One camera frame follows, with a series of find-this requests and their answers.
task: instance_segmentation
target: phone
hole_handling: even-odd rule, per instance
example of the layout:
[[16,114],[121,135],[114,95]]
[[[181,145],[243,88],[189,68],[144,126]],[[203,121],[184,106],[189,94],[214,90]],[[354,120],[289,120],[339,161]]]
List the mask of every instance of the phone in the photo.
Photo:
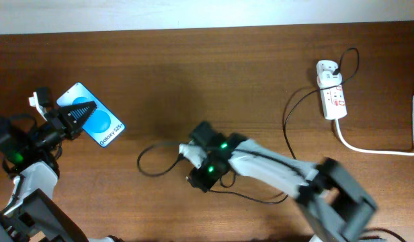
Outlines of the phone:
[[101,147],[109,145],[124,129],[125,125],[106,108],[83,84],[76,83],[57,99],[60,107],[94,101],[97,109],[83,125],[83,129]]

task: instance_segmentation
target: wooden surface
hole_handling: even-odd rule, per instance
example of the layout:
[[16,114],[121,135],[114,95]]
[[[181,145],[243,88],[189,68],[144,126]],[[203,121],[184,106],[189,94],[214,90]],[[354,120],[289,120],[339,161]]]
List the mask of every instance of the wooden surface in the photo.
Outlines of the wooden surface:
[[[63,145],[54,201],[89,237],[248,241],[310,235],[291,199],[267,206],[203,194],[185,181],[189,163],[152,179],[137,171],[136,157],[160,140],[187,141],[202,120],[290,155],[281,130],[289,98],[308,88],[296,93],[293,105],[315,86],[318,60],[338,61],[350,46],[360,50],[361,66],[344,87],[344,137],[361,148],[409,150],[414,22],[0,36],[0,115],[28,112],[40,120],[28,105],[36,87],[47,85],[58,97],[80,81],[125,123],[122,136],[105,149],[86,134]],[[346,57],[344,76],[354,61]],[[296,156],[341,161],[380,207],[370,226],[414,241],[414,157],[345,148],[319,104],[317,95],[309,97],[290,119]],[[149,154],[143,165],[160,171],[176,150]],[[0,210],[12,188],[0,167]],[[277,192],[244,177],[231,190],[261,199]]]

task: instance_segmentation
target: white power strip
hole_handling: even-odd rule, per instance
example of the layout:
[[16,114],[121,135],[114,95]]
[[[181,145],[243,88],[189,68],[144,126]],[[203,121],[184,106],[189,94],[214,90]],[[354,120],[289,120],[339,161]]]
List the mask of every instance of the white power strip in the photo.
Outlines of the white power strip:
[[[338,68],[337,63],[332,60],[321,60],[316,65],[317,83],[321,89],[321,99],[323,107],[323,115],[328,120],[335,121],[335,128],[340,141],[349,149],[357,152],[380,154],[380,155],[406,155],[414,156],[412,152],[402,151],[373,151],[356,148],[350,145],[343,138],[340,131],[339,119],[347,115],[346,104],[344,102],[343,87],[339,85],[342,82],[341,74],[333,75],[333,72]],[[412,131],[413,131],[413,146],[414,146],[414,95],[412,99]]]

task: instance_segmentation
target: blue graphic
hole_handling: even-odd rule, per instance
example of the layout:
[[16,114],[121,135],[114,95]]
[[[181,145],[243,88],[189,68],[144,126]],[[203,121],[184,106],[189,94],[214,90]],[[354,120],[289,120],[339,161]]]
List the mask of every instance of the blue graphic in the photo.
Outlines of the blue graphic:
[[[73,104],[82,104],[88,101],[90,100],[86,97],[78,97],[73,101]],[[83,128],[87,132],[102,133],[110,127],[111,123],[112,119],[106,112],[96,109],[83,125]]]

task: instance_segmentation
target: power outlet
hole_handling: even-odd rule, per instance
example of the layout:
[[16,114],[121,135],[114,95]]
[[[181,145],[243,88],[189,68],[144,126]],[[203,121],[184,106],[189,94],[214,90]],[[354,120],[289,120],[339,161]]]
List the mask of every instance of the power outlet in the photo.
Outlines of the power outlet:
[[321,60],[316,65],[318,86],[321,89],[332,87],[321,91],[323,115],[328,120],[339,119],[347,115],[343,87],[339,85],[342,80],[341,74],[333,75],[337,67],[337,63],[332,60]]

